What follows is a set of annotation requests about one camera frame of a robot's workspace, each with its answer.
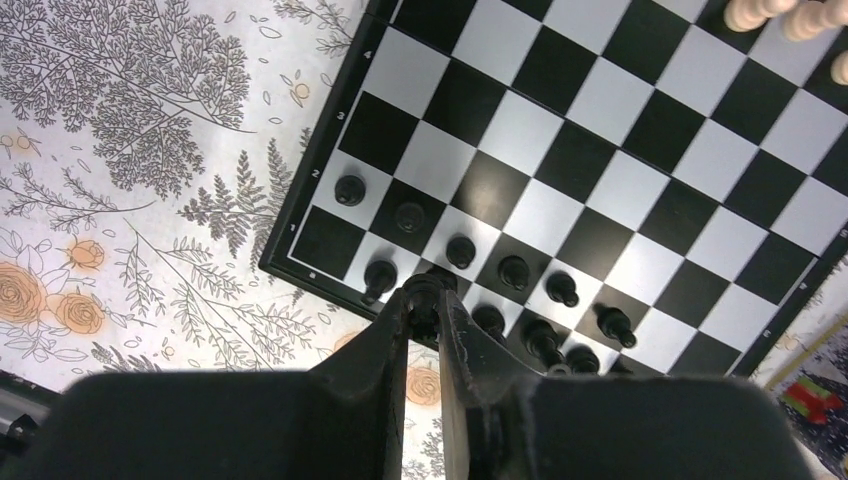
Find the black chess pawn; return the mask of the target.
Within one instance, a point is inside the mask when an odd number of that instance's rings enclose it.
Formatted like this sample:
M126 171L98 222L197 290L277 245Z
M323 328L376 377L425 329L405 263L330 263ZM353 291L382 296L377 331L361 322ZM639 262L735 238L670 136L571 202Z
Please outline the black chess pawn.
M353 207L360 204L366 196L366 184L357 175L343 175L334 186L334 198L342 206Z
M474 322L492 339L502 346L506 345L504 336L505 320L498 308L484 304L472 312Z
M392 290L397 281L395 265L386 259L376 259L370 262L364 272L365 290L360 297L363 305L375 304L384 293Z

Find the black chess piece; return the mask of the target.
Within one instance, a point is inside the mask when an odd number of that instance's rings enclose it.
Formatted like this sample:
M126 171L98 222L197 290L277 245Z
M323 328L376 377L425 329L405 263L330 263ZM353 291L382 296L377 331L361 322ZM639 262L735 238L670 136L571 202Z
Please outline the black chess piece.
M597 314L597 326L605 337L617 341L623 348L630 349L637 345L631 320L619 308L601 309Z
M434 350L438 349L439 292L441 290L456 291L457 286L456 275L440 266L416 273L403 284L410 302L408 320L413 341Z
M395 224L404 233L415 233L426 220L426 212L423 206L416 202L404 202L400 204L394 213Z
M536 357L548 371L562 370L565 357L559 350L558 335L545 320L533 320L521 331L526 350Z
M527 288L530 269L527 262L520 256L511 255L503 258L498 264L498 276L501 282L514 291Z
M465 270L476 257L476 246L467 236L457 235L448 241L445 256L451 265Z

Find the black chess piece twelfth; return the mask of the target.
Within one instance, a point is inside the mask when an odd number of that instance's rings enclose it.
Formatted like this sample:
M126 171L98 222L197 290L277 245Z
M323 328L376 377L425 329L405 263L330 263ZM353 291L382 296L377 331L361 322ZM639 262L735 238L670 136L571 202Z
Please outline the black chess piece twelfth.
M578 345L565 355L565 364L572 374L597 375L600 361L593 350L586 345Z

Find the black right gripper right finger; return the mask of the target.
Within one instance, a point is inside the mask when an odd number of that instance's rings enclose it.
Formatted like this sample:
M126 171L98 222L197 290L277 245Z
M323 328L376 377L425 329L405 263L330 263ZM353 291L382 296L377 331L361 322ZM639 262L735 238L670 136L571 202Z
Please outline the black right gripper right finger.
M782 413L722 377L540 374L438 304L449 479L808 479Z

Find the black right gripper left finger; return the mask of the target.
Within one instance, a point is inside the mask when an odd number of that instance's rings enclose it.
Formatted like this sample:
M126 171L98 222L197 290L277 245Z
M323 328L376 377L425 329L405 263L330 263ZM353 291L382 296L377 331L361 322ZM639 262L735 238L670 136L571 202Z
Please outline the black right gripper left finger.
M397 479L406 294L308 370L106 373L52 405L5 479Z

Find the gold tin of black pieces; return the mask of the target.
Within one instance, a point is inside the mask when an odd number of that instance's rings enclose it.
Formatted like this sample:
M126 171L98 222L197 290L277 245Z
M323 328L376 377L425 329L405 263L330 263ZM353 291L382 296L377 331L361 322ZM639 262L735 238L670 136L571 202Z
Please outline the gold tin of black pieces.
M803 450L833 479L847 477L847 319L766 384Z

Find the black chess piece eleventh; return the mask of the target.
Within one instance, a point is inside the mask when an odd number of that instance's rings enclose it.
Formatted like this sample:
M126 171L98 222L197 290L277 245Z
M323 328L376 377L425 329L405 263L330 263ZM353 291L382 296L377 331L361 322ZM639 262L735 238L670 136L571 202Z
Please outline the black chess piece eleventh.
M551 301L574 308L579 304L574 279L565 271L556 271L546 280L545 291Z

